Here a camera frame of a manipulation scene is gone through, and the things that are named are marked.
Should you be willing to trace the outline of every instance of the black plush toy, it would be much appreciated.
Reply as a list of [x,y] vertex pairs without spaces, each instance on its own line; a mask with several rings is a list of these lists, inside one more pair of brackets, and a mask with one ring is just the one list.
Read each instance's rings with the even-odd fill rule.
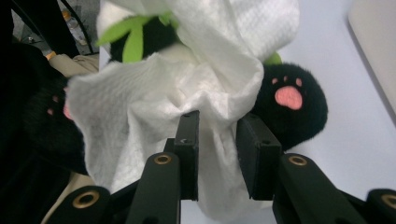
[[[111,43],[110,61],[122,61],[128,34]],[[177,41],[174,29],[154,19],[144,26],[143,57]],[[291,63],[264,65],[264,79],[251,113],[258,115],[288,150],[323,130],[328,107],[312,74]],[[65,106],[67,78],[43,88],[27,106],[25,126],[31,138],[48,151],[50,161],[87,174],[82,134]]]

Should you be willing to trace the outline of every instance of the white towel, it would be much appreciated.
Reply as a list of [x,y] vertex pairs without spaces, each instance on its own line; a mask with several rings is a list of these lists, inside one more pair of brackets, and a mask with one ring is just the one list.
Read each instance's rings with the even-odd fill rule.
[[146,159],[163,151],[179,117],[200,113],[199,201],[214,219],[230,220],[268,206],[248,198],[233,127],[254,105],[265,58],[298,28],[296,0],[112,0],[97,20],[99,35],[128,15],[171,11],[191,58],[153,54],[110,63],[74,77],[67,93],[81,129],[93,181],[115,192],[140,178]]

